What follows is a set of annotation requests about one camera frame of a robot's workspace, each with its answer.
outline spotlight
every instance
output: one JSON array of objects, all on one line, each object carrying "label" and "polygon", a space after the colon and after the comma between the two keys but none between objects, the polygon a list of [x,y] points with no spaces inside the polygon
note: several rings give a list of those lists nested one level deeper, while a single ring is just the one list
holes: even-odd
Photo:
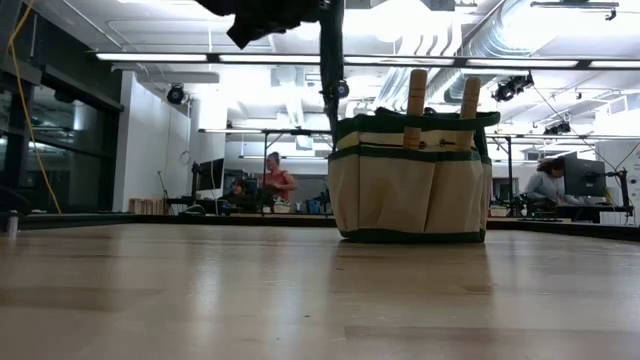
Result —
[{"label": "spotlight", "polygon": [[543,135],[562,135],[571,132],[571,126],[568,121],[562,121],[558,125],[547,126],[544,129]]},{"label": "spotlight", "polygon": [[508,81],[499,83],[498,90],[496,90],[491,97],[498,102],[507,102],[534,84],[531,71],[529,71],[529,75],[527,76],[512,76]]},{"label": "spotlight", "polygon": [[184,84],[173,84],[167,92],[167,101],[170,104],[182,105],[187,101],[187,95],[184,92]]}]

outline woman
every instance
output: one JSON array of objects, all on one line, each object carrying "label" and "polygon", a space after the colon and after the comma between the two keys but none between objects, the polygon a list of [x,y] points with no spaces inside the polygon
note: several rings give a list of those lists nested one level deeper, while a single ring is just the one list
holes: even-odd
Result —
[{"label": "woman", "polygon": [[265,187],[271,187],[275,196],[289,201],[289,192],[296,190],[296,181],[293,176],[280,169],[280,154],[272,152],[267,156],[267,169],[269,173],[264,179]]},{"label": "woman", "polygon": [[564,193],[564,158],[542,160],[537,172],[531,176],[525,188],[529,200],[548,200],[556,205],[580,202]]}]

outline green trim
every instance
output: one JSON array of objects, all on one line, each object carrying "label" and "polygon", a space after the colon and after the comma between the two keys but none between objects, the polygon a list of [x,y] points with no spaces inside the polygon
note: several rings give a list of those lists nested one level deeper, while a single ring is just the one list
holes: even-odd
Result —
[{"label": "green trim", "polygon": [[358,155],[365,157],[384,157],[394,159],[405,159],[423,162],[444,162],[444,161],[481,161],[480,154],[475,151],[456,152],[424,152],[398,148],[371,147],[371,146],[349,146],[346,149],[338,150],[329,155],[329,161],[338,160],[345,156]]},{"label": "green trim", "polygon": [[354,231],[341,231],[340,235],[349,241],[362,243],[390,243],[390,244],[416,244],[416,243],[482,243],[484,242],[484,230],[468,233],[451,234],[415,234],[386,229],[360,229]]},{"label": "green trim", "polygon": [[413,116],[395,113],[386,109],[376,110],[374,116],[356,115],[338,122],[337,141],[356,132],[402,134],[405,127],[416,127],[422,131],[451,130],[475,131],[500,122],[500,113],[478,113],[476,119],[460,120],[457,113]]}]

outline computer monitor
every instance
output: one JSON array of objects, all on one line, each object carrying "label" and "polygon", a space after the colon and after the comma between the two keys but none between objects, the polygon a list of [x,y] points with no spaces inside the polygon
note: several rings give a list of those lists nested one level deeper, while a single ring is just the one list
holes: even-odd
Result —
[{"label": "computer monitor", "polygon": [[607,196],[605,167],[602,161],[564,159],[564,191],[574,196]]},{"label": "computer monitor", "polygon": [[200,163],[197,190],[215,190],[222,188],[224,159]]}]

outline white ceiling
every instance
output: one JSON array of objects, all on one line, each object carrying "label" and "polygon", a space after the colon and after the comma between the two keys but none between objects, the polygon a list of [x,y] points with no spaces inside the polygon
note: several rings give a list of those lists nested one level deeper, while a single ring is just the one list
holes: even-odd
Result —
[{"label": "white ceiling", "polygon": [[[236,52],[240,51],[225,34],[233,23],[232,17],[220,18],[198,4],[159,5],[163,0],[151,3],[121,3],[118,0],[36,0],[36,9],[46,18],[95,50],[101,51],[162,51],[162,52]],[[414,6],[417,0],[390,0],[403,2],[402,6]],[[640,56],[640,1],[619,0],[622,7],[618,17],[605,21],[605,13],[579,14],[577,12],[554,13],[547,21],[532,23],[527,32],[518,34],[527,41],[541,26],[551,22],[557,24],[558,36],[540,49],[535,56]],[[478,11],[474,14],[457,14],[456,21],[462,24],[462,35],[470,30],[498,1],[477,0]],[[440,34],[444,28],[442,14],[424,15],[419,9],[394,14],[386,10],[386,24],[364,21],[366,11],[347,10],[345,15],[344,49],[349,54],[392,54],[401,50],[411,32]],[[415,26],[407,26],[414,21]],[[396,42],[379,39],[384,29],[402,29],[404,37]],[[318,41],[313,34],[314,25],[304,27],[286,35],[273,35],[251,43],[245,52],[317,53]],[[275,117],[282,111],[284,103],[265,104],[265,91],[269,87],[270,67],[223,67],[215,65],[158,65],[147,66],[151,74],[172,72],[217,73],[220,86],[225,86],[231,100],[231,118]],[[352,97],[375,97],[385,80],[388,69],[353,67],[346,69],[350,80]],[[305,69],[313,72],[317,69]],[[604,92],[640,91],[638,72],[534,72],[536,86],[558,111]],[[321,97],[316,89],[307,89],[303,104],[305,111],[322,109]],[[496,104],[489,96],[490,88],[484,90],[483,110],[498,109],[505,122],[534,122],[553,114],[533,90],[512,102]],[[577,100],[577,93],[583,94]],[[439,110],[455,111],[456,107],[435,106]],[[586,119],[593,114],[580,115]]]}]

